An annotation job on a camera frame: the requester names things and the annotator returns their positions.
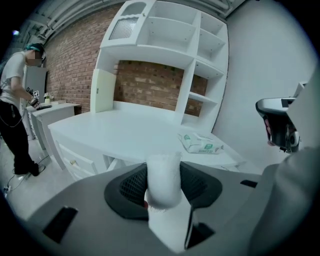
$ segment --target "white t-shirt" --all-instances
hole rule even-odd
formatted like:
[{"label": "white t-shirt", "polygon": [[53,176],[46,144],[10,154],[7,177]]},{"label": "white t-shirt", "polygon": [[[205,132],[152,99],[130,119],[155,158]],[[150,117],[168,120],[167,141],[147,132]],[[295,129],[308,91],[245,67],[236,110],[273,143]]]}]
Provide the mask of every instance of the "white t-shirt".
[{"label": "white t-shirt", "polygon": [[16,98],[11,90],[11,78],[19,77],[22,83],[25,64],[25,53],[23,51],[16,52],[5,64],[0,80],[0,87],[2,89],[0,100],[3,102],[11,103],[18,109],[20,105],[20,98]]}]

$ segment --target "package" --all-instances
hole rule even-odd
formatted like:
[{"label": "package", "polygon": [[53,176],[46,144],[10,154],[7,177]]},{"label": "package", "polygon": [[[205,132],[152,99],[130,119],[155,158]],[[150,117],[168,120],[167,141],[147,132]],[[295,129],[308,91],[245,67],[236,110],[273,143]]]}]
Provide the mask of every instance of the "package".
[{"label": "package", "polygon": [[216,142],[212,138],[195,132],[178,134],[178,136],[185,150],[189,153],[220,154],[224,149],[224,146],[221,144],[221,142]]}]

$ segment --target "cabinet door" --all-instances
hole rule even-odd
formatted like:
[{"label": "cabinet door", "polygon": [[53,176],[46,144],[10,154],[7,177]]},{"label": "cabinet door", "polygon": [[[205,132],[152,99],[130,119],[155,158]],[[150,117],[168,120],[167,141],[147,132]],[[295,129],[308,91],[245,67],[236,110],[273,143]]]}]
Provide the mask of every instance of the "cabinet door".
[{"label": "cabinet door", "polygon": [[110,23],[100,48],[135,45],[155,0],[126,1]]},{"label": "cabinet door", "polygon": [[102,69],[95,69],[92,75],[90,111],[97,113],[114,107],[116,76]]}]

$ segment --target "black pants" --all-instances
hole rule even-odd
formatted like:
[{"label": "black pants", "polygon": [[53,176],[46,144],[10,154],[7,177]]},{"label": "black pants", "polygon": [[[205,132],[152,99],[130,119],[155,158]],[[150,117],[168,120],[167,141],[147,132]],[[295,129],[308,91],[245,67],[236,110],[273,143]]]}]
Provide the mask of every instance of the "black pants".
[{"label": "black pants", "polygon": [[21,121],[21,115],[16,106],[0,100],[0,133],[14,155],[14,173],[23,175],[27,173],[35,174],[39,172],[38,164],[32,161],[29,155],[28,135]]}]

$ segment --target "floor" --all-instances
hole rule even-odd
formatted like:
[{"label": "floor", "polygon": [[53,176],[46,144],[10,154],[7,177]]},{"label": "floor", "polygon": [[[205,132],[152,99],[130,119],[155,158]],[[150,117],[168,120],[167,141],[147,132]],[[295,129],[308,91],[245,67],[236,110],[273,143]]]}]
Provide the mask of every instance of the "floor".
[{"label": "floor", "polygon": [[[36,163],[39,163],[48,155],[45,150],[40,148],[36,139],[29,141],[29,154]],[[6,199],[15,214],[25,220],[50,198],[74,182],[69,172],[62,171],[56,163],[51,161],[50,157],[44,159],[41,164],[45,165],[46,168],[39,176],[31,175],[25,178],[20,185],[22,179],[14,176],[9,183],[13,189],[19,186],[9,192]],[[13,166],[14,156],[5,142],[0,139],[1,189],[13,176]]]}]

